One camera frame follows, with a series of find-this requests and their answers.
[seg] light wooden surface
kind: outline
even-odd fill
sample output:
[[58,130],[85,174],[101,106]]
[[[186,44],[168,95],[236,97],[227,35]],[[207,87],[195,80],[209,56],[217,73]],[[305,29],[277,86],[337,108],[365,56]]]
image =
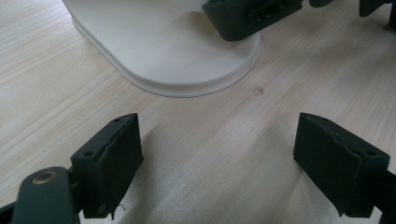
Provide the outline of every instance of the light wooden surface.
[[[0,1],[0,206],[115,117],[139,113],[144,162],[112,223],[377,223],[338,217],[292,157],[299,113],[388,152],[396,171],[396,34],[389,7],[303,10],[262,32],[230,88],[173,99],[128,82],[72,25],[60,0]],[[108,219],[84,223],[109,223]]]

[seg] metal screw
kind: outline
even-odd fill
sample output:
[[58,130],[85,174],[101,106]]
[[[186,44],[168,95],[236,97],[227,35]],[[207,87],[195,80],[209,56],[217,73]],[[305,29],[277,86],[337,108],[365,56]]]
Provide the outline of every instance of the metal screw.
[[35,178],[33,178],[33,183],[36,185],[45,184],[53,180],[55,177],[56,177],[55,171],[46,171],[35,176]]

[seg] white base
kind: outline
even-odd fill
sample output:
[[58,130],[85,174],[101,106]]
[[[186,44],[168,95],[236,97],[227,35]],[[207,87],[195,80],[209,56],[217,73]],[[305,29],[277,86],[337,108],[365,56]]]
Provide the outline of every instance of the white base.
[[220,91],[256,62],[260,35],[226,42],[203,13],[171,0],[64,0],[75,26],[139,88],[173,97]]

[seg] dark green plastic piece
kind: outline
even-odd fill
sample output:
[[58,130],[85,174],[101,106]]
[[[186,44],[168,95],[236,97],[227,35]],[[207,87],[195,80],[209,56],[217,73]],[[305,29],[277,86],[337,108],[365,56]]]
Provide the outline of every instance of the dark green plastic piece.
[[137,114],[109,122],[71,160],[84,217],[114,216],[143,161]]
[[301,0],[211,0],[203,10],[223,39],[239,41],[302,7]]
[[389,17],[389,26],[391,29],[396,30],[396,3],[392,4],[392,10]]
[[325,7],[329,5],[332,0],[309,0],[311,7]]
[[37,171],[21,183],[12,224],[75,224],[78,215],[72,195],[66,169],[50,167]]
[[305,113],[299,119],[294,159],[340,216],[369,217],[378,183],[389,173],[388,154],[328,119]]

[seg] wooden table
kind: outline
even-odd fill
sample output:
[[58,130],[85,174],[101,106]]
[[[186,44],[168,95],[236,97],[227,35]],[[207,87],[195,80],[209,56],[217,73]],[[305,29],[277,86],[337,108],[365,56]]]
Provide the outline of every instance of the wooden table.
[[[138,113],[144,162],[112,223],[377,223],[339,217],[292,157],[300,112],[386,151],[396,171],[390,7],[303,10],[262,32],[254,68],[191,99],[138,89],[73,26],[60,0],[0,1],[0,206],[115,117]],[[83,223],[109,223],[107,219]]]

